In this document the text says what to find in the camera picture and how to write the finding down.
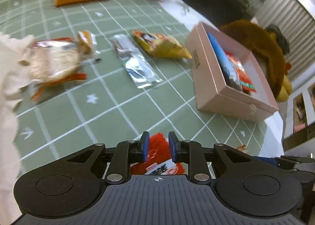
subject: table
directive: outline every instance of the table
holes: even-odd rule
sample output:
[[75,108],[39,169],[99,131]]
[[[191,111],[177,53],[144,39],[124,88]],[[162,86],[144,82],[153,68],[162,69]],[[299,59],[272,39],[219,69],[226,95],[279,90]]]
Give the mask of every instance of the table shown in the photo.
[[165,137],[175,131],[179,139],[192,139],[205,147],[217,142],[235,148],[244,144],[251,155],[259,154],[266,123],[198,111],[187,60],[146,55],[163,79],[146,91],[137,89],[122,67],[110,42],[114,34],[138,29],[173,35],[185,43],[189,30],[163,9],[165,4],[108,0],[55,8],[52,0],[0,1],[0,31],[15,38],[33,34],[39,40],[89,30],[96,35],[102,58],[101,63],[85,67],[84,83],[46,91],[47,100],[38,105],[23,90],[24,101],[16,109],[20,127],[15,139],[22,173],[97,142],[114,147],[120,141],[139,139],[143,131],[161,132]]

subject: white fabric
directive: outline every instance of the white fabric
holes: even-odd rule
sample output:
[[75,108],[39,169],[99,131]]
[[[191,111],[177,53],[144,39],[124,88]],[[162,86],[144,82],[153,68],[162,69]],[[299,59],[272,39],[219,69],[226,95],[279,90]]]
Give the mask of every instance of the white fabric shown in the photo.
[[13,144],[18,120],[14,107],[22,100],[20,88],[28,85],[29,44],[33,36],[11,39],[0,33],[0,224],[15,221],[21,212],[13,196],[20,170],[18,151]]

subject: brown plush toy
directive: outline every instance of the brown plush toy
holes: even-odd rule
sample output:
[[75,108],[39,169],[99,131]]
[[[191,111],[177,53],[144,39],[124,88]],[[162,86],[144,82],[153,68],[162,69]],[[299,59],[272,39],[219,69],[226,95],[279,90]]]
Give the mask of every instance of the brown plush toy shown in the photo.
[[271,37],[263,28],[247,20],[237,20],[220,27],[220,30],[251,50],[257,60],[265,62],[266,78],[277,98],[284,81],[285,59],[275,36]]

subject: red package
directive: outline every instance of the red package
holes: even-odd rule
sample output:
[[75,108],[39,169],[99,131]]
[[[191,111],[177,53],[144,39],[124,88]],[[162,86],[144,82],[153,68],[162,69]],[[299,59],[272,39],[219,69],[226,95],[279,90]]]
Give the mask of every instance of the red package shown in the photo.
[[256,92],[255,86],[253,85],[253,82],[251,81],[250,77],[245,72],[240,60],[237,57],[235,57],[232,53],[230,53],[228,51],[224,51],[224,52],[226,53],[227,57],[229,58],[236,73],[238,74],[242,89],[245,91]]
[[148,159],[130,166],[130,174],[167,175],[183,174],[183,166],[171,159],[169,145],[162,133],[150,137]]

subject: pink box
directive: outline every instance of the pink box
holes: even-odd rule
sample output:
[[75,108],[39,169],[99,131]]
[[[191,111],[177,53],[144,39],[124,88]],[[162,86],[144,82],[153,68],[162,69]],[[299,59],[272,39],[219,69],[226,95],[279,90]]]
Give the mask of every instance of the pink box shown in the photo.
[[[224,50],[240,59],[256,93],[247,95],[226,85],[207,32],[217,39]],[[193,57],[191,69],[199,110],[254,122],[263,121],[278,111],[266,77],[250,50],[203,22],[194,26],[186,38],[186,45]]]

